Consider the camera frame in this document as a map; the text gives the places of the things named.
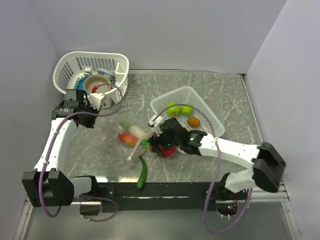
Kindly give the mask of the red fake strawberry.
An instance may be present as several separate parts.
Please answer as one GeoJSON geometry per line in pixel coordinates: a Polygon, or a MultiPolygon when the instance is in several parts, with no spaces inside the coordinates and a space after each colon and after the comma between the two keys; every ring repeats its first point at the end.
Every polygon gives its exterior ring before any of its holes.
{"type": "Polygon", "coordinates": [[[161,152],[161,155],[159,155],[158,153],[154,152],[153,151],[153,147],[150,146],[150,143],[148,142],[149,138],[148,137],[145,137],[141,143],[140,143],[140,146],[142,149],[144,150],[148,150],[150,151],[153,155],[157,156],[157,157],[161,157],[161,158],[169,158],[170,156],[172,156],[177,148],[175,146],[169,146],[169,149],[168,150],[165,150],[161,145],[159,145],[159,149],[160,149],[160,152],[161,152]]]}

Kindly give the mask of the green fake apple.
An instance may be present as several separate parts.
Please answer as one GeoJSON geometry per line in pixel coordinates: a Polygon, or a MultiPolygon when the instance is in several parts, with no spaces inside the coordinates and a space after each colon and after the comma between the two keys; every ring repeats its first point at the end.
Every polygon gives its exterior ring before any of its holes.
{"type": "Polygon", "coordinates": [[[181,107],[175,104],[176,102],[169,102],[166,106],[167,108],[171,106],[166,110],[166,113],[173,118],[177,117],[181,113],[181,107]]]}

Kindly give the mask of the brown fake food piece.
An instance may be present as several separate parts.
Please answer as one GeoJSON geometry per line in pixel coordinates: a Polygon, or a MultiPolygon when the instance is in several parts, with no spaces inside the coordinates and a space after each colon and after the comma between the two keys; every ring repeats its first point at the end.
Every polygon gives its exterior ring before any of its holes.
{"type": "Polygon", "coordinates": [[[187,124],[192,128],[198,128],[201,122],[197,117],[192,116],[187,119],[187,124]]]}

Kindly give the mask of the white perforated rectangular basket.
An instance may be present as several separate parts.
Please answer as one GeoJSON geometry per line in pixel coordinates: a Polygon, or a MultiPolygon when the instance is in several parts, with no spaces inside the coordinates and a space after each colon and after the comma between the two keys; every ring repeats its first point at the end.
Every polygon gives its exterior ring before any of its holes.
{"type": "Polygon", "coordinates": [[[153,110],[154,114],[157,115],[164,110],[169,103],[190,104],[200,110],[200,112],[193,110],[188,116],[180,113],[175,117],[181,126],[187,130],[191,131],[195,129],[210,134],[212,133],[212,130],[214,130],[214,135],[216,137],[221,137],[225,133],[225,127],[223,124],[192,87],[183,86],[164,93],[151,100],[150,108],[153,110]],[[190,117],[199,119],[200,126],[193,128],[188,125],[188,118],[190,117]]]}

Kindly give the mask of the clear zip top bag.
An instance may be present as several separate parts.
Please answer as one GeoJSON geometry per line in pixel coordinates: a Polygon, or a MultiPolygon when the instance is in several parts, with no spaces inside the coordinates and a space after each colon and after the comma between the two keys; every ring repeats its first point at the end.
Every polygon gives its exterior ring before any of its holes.
{"type": "Polygon", "coordinates": [[[125,119],[99,118],[93,130],[88,131],[92,148],[108,161],[131,161],[147,153],[147,132],[125,119]]]}

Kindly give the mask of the green fake chili pepper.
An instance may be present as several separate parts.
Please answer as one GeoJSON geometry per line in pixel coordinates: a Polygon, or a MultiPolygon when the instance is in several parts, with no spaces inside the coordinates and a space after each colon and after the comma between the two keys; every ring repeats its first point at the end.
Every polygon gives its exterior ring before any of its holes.
{"type": "Polygon", "coordinates": [[[148,175],[148,167],[147,167],[147,163],[146,161],[143,159],[143,157],[140,155],[139,156],[140,162],[142,164],[142,169],[141,169],[141,173],[139,176],[139,179],[136,183],[136,187],[138,189],[142,189],[144,187],[144,184],[146,182],[147,179],[147,175],[148,175]]]}

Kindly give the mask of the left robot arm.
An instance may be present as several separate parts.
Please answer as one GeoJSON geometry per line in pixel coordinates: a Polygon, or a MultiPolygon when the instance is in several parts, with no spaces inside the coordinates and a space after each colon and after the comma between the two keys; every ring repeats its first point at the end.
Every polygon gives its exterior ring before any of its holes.
{"type": "Polygon", "coordinates": [[[68,89],[65,99],[52,111],[50,133],[42,155],[33,170],[22,176],[22,184],[33,207],[69,206],[79,195],[88,201],[97,199],[100,189],[95,176],[70,179],[63,171],[78,126],[92,129],[98,113],[90,106],[87,93],[80,89],[68,89]]]}

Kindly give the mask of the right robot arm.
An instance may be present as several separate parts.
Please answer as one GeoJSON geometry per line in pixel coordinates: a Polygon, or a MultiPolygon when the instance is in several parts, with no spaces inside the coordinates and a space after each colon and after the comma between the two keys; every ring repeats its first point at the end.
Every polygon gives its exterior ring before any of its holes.
{"type": "Polygon", "coordinates": [[[224,199],[244,189],[258,187],[276,193],[280,188],[286,162],[269,142],[254,145],[225,140],[204,131],[187,130],[175,118],[153,116],[149,126],[155,130],[148,140],[151,151],[160,157],[178,148],[188,155],[221,158],[244,167],[243,171],[223,177],[218,192],[224,199]]]}

